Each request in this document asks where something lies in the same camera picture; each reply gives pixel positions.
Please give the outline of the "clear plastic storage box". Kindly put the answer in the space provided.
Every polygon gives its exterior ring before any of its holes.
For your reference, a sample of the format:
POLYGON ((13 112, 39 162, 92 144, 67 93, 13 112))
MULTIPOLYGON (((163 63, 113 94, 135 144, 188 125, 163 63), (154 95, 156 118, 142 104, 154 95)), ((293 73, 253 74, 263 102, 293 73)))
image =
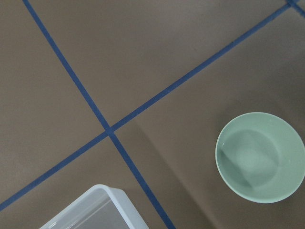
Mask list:
POLYGON ((84 192, 42 229, 147 229, 126 193, 97 184, 84 192))

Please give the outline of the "green ceramic bowl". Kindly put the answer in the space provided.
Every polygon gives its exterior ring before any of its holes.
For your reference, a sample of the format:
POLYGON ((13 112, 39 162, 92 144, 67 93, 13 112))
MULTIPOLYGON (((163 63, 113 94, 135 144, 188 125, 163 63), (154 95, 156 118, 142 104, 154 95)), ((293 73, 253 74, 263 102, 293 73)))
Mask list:
POLYGON ((282 118, 251 112, 223 127, 215 145, 215 162, 234 193, 255 203, 275 203, 301 186, 305 145, 282 118))

